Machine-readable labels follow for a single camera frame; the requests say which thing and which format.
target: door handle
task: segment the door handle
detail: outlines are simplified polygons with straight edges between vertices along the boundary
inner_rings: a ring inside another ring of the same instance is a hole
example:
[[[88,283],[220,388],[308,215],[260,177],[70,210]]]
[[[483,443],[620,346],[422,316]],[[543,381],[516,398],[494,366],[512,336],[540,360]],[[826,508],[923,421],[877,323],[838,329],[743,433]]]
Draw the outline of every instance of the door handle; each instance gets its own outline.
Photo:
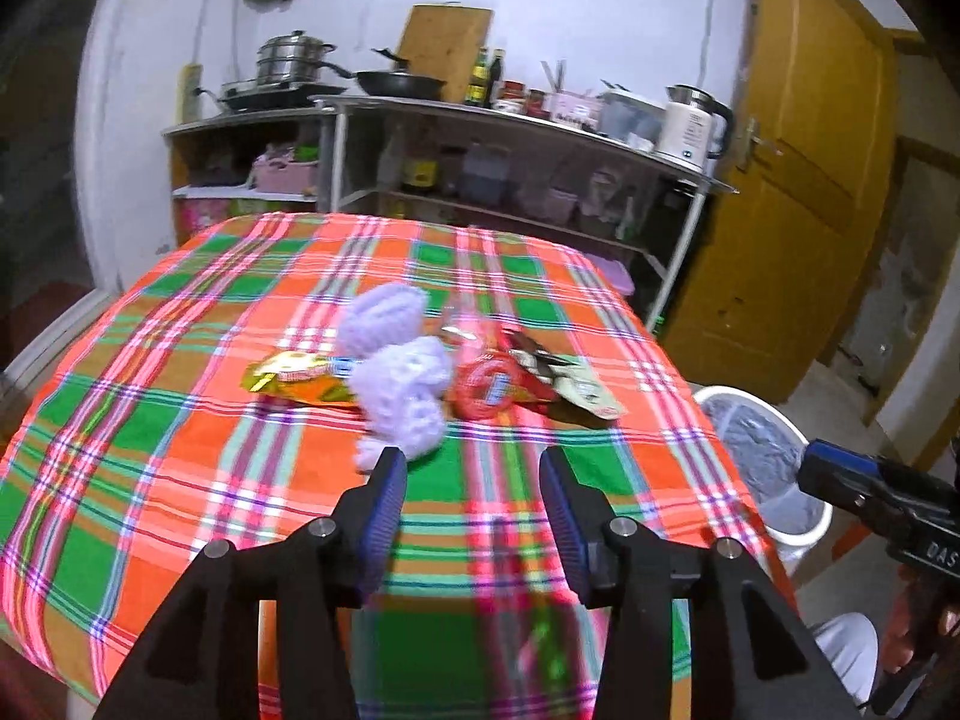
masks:
[[[760,137],[760,122],[755,116],[751,116],[747,121],[747,127],[743,131],[743,140],[743,156],[736,166],[741,172],[750,170],[750,162],[754,160],[754,151],[757,146],[768,148],[776,157],[784,156],[784,153],[776,147],[776,143],[765,141]]]

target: metal screw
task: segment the metal screw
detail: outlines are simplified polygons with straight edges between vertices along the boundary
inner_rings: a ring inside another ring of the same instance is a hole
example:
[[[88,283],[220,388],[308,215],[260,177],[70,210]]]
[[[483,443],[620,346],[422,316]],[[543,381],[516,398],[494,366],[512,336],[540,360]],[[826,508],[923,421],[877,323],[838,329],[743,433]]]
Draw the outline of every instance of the metal screw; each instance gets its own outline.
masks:
[[[224,557],[230,551],[230,542],[225,538],[218,538],[203,548],[203,553],[207,557]]]
[[[630,517],[613,517],[610,529],[618,536],[632,536],[637,532],[637,522]]]
[[[306,529],[310,532],[310,536],[327,538],[333,536],[333,532],[337,530],[337,523],[329,517],[317,517],[310,521]]]
[[[718,538],[713,547],[720,557],[726,557],[727,560],[735,560],[743,554],[743,544],[735,538]]]

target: black device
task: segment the black device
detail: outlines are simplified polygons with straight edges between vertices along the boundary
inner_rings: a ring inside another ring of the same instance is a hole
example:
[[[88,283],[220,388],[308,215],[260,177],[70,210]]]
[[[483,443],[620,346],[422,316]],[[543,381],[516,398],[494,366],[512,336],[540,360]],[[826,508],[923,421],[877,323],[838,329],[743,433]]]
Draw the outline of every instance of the black device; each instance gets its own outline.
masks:
[[[285,720],[358,718],[336,608],[359,608],[380,586],[407,485],[395,447],[329,517],[284,541],[237,550],[211,541],[151,617],[95,720],[259,720],[261,600],[277,600]]]
[[[827,658],[750,553],[665,541],[577,482],[558,446],[539,484],[563,574],[582,604],[612,607],[594,720],[667,720],[674,598],[690,601],[693,720],[859,718]]]
[[[888,541],[891,557],[918,571],[907,591],[914,658],[882,680],[872,711],[960,717],[960,648],[938,632],[944,607],[960,602],[960,493],[904,464],[822,440],[806,447],[797,482],[804,493],[855,514]]]

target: frying pan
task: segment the frying pan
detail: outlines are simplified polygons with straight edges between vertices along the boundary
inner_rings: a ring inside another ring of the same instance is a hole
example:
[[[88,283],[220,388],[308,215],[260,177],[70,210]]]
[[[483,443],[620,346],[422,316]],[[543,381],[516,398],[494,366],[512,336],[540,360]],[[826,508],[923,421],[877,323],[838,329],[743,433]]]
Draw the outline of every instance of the frying pan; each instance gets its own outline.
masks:
[[[414,98],[414,100],[439,100],[440,89],[445,81],[432,76],[415,76],[407,73],[409,60],[395,55],[388,49],[371,49],[378,55],[394,62],[392,70],[363,70],[356,74],[357,83],[368,95],[385,98]]]

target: gray pants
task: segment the gray pants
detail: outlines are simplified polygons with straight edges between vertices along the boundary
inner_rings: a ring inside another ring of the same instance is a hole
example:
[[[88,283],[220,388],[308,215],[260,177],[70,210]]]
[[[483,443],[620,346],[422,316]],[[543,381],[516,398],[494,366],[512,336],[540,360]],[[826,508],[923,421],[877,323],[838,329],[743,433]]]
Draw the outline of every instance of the gray pants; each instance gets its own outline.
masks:
[[[877,675],[877,631],[862,614],[842,614],[810,629],[833,670],[853,696],[863,704],[870,698]]]

